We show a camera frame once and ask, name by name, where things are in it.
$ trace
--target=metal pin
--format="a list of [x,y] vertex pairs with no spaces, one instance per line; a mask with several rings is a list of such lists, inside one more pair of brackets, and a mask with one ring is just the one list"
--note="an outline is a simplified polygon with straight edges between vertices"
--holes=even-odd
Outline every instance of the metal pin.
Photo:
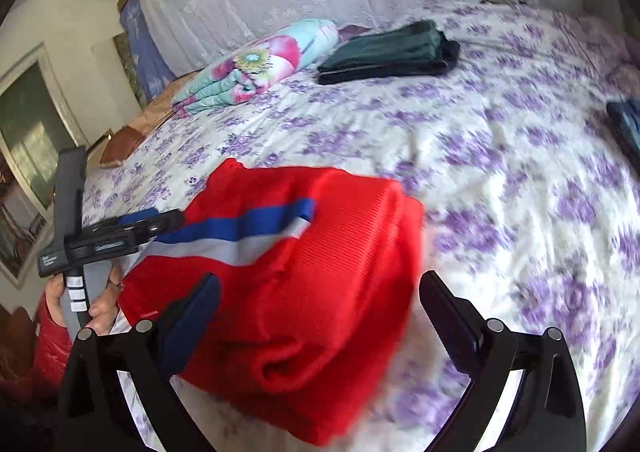
[[557,327],[550,327],[546,330],[546,334],[553,340],[562,340],[562,332]]
[[486,321],[486,326],[494,333],[500,333],[504,329],[504,324],[497,318],[490,318]]
[[78,332],[78,338],[81,340],[88,340],[90,336],[91,336],[91,330],[88,327],[81,329]]
[[141,320],[136,324],[136,331],[138,333],[146,333],[147,331],[150,331],[153,326],[154,326],[154,323],[151,322],[150,320],[147,320],[147,319]]

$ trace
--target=ribbed red fabric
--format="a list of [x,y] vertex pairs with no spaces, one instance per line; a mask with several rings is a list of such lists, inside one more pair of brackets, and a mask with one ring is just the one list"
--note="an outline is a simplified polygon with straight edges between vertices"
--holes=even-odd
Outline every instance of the ribbed red fabric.
[[119,302],[135,324],[188,294],[205,272],[217,274],[222,302],[183,377],[322,446],[356,418],[401,337],[420,273],[422,205],[391,180],[227,160],[185,217],[299,197],[317,202],[311,225],[250,270],[149,256],[124,278]]

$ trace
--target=folded red clothing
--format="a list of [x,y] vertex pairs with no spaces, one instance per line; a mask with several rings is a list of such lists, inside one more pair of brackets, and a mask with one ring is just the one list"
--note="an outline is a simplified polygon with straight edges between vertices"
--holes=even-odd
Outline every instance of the folded red clothing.
[[130,323],[205,273],[222,301],[183,377],[316,445],[373,394],[420,273],[422,205],[391,180],[228,159],[124,278]]

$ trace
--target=white floral bed sheet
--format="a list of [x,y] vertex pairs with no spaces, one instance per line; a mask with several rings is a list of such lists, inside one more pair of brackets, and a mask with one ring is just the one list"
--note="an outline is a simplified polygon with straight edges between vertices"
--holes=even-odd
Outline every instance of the white floral bed sheet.
[[[186,207],[229,157],[398,179],[426,207],[435,268],[454,294],[512,330],[564,332],[588,450],[599,450],[640,390],[640,187],[605,115],[607,100],[640,94],[636,45],[600,20],[527,7],[429,6],[390,26],[417,18],[462,44],[446,77],[323,87],[311,68],[249,103],[172,119],[122,168],[88,180],[84,221]],[[114,330],[125,329],[120,318]],[[173,383],[221,452],[313,448]],[[146,443],[161,450],[126,375],[123,384]],[[415,302],[377,396],[330,449],[422,451],[465,386]],[[499,431],[492,423],[488,439]]]

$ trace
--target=wall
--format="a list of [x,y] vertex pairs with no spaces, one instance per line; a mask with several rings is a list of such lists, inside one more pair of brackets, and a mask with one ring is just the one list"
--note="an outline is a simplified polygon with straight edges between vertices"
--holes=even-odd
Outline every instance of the wall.
[[[0,26],[0,75],[44,42],[63,95],[89,143],[117,131],[140,107],[119,60],[94,46],[121,33],[118,0],[17,0]],[[44,289],[35,267],[20,291],[0,276],[0,304],[33,314]]]

